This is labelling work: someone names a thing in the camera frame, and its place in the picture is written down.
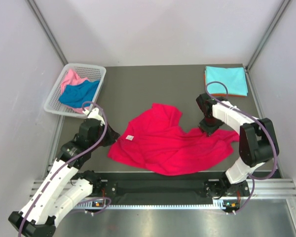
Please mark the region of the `red t shirt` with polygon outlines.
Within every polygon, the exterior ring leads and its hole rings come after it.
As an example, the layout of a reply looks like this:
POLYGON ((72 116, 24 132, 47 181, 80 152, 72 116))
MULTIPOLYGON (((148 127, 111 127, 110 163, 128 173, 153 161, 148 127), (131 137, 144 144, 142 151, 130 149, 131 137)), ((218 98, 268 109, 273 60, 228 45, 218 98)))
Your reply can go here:
POLYGON ((174 106, 154 103, 132 119, 111 146, 108 157, 125 165, 158 174, 177 176, 204 171, 233 153, 239 141, 235 131, 217 130, 213 135, 179 125, 182 112, 174 106))

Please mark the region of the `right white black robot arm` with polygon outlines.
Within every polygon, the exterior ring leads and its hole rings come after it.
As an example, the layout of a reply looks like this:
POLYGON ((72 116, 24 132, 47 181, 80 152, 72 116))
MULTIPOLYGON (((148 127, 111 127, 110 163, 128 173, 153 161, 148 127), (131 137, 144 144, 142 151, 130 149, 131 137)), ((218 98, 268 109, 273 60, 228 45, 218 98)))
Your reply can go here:
POLYGON ((255 118, 233 106, 226 98, 212 98, 206 93, 199 95, 196 103, 204 114, 199 128, 206 135, 214 135, 223 124, 239 135, 240 157, 219 179, 222 196, 237 192, 247 177, 269 160, 277 164, 279 146, 270 119, 255 118))

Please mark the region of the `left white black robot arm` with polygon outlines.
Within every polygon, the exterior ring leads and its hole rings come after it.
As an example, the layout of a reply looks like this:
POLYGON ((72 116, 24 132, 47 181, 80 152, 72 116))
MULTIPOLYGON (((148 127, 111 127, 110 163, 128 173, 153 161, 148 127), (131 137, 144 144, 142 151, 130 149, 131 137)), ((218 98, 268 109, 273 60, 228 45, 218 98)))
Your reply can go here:
POLYGON ((29 202, 13 211, 8 220, 20 237, 51 237, 61 221, 78 204, 91 196, 107 207, 111 200, 104 197, 100 176, 90 170, 79 170, 99 147, 117 141, 119 134, 109 125, 105 116, 87 118, 72 140, 62 146, 51 170, 29 202))

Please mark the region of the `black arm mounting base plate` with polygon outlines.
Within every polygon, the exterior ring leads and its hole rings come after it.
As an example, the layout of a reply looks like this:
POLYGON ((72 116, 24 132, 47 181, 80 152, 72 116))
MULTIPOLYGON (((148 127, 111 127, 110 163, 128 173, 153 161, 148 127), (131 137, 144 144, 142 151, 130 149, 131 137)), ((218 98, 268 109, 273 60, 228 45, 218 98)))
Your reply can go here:
POLYGON ((219 197, 246 197, 247 182, 225 187, 218 180, 118 180, 103 182, 100 193, 115 204, 208 201, 219 197))

